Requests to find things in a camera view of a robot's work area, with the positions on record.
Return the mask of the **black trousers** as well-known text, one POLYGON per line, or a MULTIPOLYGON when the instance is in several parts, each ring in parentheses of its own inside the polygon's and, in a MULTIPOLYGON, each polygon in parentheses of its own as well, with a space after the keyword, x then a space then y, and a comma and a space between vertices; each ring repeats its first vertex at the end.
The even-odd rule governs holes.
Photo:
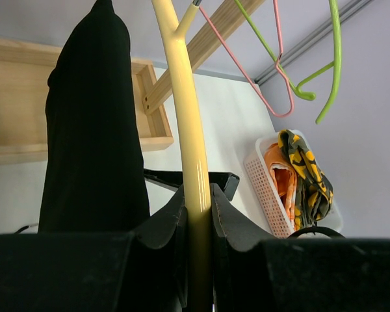
POLYGON ((41 232, 130 231, 150 217, 131 41, 111 1, 74 28, 47 84, 41 232))

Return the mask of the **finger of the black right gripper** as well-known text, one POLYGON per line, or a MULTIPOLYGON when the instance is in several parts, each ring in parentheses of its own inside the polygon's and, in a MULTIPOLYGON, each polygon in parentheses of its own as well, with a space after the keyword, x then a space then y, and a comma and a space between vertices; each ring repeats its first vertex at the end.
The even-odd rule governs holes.
MULTIPOLYGON (((182 171, 144 169, 144 178, 164 189, 176 191, 183 185, 182 171)), ((240 183, 240 177, 232 172, 209 172, 209 181, 217 184, 231 202, 240 183)))

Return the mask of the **green plastic hanger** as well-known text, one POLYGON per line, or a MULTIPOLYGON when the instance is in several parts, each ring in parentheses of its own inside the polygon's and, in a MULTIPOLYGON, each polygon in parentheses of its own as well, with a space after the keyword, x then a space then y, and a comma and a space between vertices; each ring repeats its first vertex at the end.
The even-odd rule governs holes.
POLYGON ((313 101, 316 98, 316 94, 312 92, 305 92, 302 90, 302 87, 310 82, 311 80, 315 79, 319 75, 322 75, 326 71, 332 69, 333 70, 333 77, 331 82, 331 90, 330 94, 328 96, 328 99, 326 101, 326 104, 323 106, 322 110, 319 112, 315 123, 319 124, 325 115, 328 113, 329 109, 333 105, 335 98, 337 96, 337 93, 339 91, 339 85, 341 81, 341 69, 342 69, 342 41, 341 41, 341 23, 339 18, 339 8, 336 1, 329 1, 329 8, 330 8, 330 16, 331 16, 331 24, 332 24, 332 33, 333 33, 333 60, 322 67, 321 69, 317 70, 316 72, 312 73, 310 76, 306 77, 302 81, 300 81, 298 84, 293 84, 287 74, 285 73, 284 69, 281 66, 281 59, 283 56, 283 35, 281 31, 281 21, 280 21, 280 13, 279 13, 279 6, 277 1, 273 1, 273 9, 274 9, 274 18, 276 22, 276 33, 278 37, 278 47, 279 47, 279 53, 275 54, 270 46, 267 44, 265 39, 263 38, 262 34, 256 27, 255 23, 252 21, 252 18, 250 17, 249 13, 247 13, 244 6, 241 4, 240 1, 236 1, 235 4, 240 10, 242 16, 244 19, 248 22, 249 26, 253 30, 256 37, 259 39, 261 45, 264 47, 266 52, 269 54, 270 58, 274 61, 274 69, 277 71, 277 73, 282 77, 282 79, 285 82, 285 86, 287 88, 287 94, 289 98, 289 110, 285 114, 278 114, 274 111, 272 106, 268 103, 267 100, 264 100, 263 103, 267 107, 267 109, 271 112, 272 115, 278 117, 278 118, 285 118, 293 113, 294 110, 294 99, 293 96, 297 96, 301 99, 306 99, 309 101, 313 101))

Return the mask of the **grey wall corner profile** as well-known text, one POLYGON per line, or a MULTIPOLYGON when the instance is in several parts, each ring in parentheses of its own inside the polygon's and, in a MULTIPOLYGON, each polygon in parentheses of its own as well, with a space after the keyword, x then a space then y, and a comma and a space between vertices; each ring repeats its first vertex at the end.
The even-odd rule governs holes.
MULTIPOLYGON (((352 0, 347 2, 346 5, 339 9, 340 25, 350 20, 353 16, 361 12, 366 6, 368 6, 372 2, 373 0, 352 0)), ((333 23, 331 22, 331 19, 327 19, 313 32, 307 35, 302 41, 300 41, 292 49, 290 49, 285 54, 285 56, 283 56, 281 62, 282 67, 284 68, 293 63, 297 58, 302 56, 304 53, 306 53, 308 50, 310 50, 313 46, 315 46, 332 32, 333 23)), ((273 76, 275 76, 275 74, 276 69, 272 66, 269 66, 265 71, 263 71, 254 79, 254 82, 261 86, 273 76)))

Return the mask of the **cream yellow hanger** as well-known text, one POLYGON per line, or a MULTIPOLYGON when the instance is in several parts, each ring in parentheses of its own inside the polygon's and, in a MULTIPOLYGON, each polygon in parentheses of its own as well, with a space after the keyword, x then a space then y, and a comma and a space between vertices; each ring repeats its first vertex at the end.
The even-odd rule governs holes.
POLYGON ((211 191, 202 121, 185 35, 198 12, 191 3, 178 19, 171 1, 152 2, 172 83, 185 207, 188 211, 188 309, 211 311, 211 191))

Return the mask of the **wooden clothes rack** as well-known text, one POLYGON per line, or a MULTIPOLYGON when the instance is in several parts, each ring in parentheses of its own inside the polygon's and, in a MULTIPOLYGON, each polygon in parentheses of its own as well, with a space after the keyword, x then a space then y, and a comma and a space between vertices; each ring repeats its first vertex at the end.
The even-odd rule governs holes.
MULTIPOLYGON (((192 71, 217 48, 207 24, 186 43, 192 71)), ((48 158, 47 80, 63 47, 0 38, 0 164, 48 158)), ((148 60, 131 58, 136 124, 142 152, 173 144, 164 102, 173 96, 169 70, 156 78, 148 60)))

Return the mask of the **orange white garment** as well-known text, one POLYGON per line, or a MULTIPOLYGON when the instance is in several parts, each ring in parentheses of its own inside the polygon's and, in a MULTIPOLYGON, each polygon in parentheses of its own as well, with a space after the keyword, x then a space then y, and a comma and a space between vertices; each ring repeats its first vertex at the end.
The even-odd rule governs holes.
POLYGON ((298 176, 295 169, 285 159, 278 143, 268 147, 264 154, 264 160, 290 224, 294 230, 300 229, 301 221, 296 219, 298 176))

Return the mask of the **camouflage yellow garment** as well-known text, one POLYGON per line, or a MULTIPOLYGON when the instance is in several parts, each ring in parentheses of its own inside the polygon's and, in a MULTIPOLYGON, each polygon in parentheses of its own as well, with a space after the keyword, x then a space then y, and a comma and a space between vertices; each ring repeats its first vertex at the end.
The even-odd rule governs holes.
POLYGON ((324 219, 332 209, 333 187, 316 162, 302 136, 289 129, 279 132, 278 146, 297 176, 293 225, 308 228, 324 219))

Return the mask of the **white plastic basket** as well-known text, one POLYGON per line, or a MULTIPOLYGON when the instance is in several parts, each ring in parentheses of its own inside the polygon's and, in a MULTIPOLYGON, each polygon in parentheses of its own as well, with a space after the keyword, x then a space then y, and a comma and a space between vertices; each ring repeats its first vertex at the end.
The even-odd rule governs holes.
MULTIPOLYGON (((300 131, 291 131, 300 135, 310 149, 307 140, 300 131)), ((278 143, 278 136, 279 133, 273 133, 265 138, 258 139, 251 155, 246 158, 244 166, 272 234, 277 238, 286 238, 297 230, 294 230, 289 222, 264 160, 264 154, 268 147, 278 143)), ((336 231, 342 230, 343 219, 334 200, 328 215, 313 226, 324 226, 336 231)))

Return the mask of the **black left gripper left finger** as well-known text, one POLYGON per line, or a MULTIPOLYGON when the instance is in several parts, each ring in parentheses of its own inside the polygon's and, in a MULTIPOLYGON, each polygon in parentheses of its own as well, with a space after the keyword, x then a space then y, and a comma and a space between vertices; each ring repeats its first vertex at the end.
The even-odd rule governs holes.
POLYGON ((182 311, 182 189, 126 233, 0 235, 0 311, 182 311))

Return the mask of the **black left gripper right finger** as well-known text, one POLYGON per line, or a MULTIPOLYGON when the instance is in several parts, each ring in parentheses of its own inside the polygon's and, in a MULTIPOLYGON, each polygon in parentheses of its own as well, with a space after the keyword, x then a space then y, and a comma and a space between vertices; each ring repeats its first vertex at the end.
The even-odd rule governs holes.
POLYGON ((390 239, 277 239, 211 186, 217 311, 390 311, 390 239))

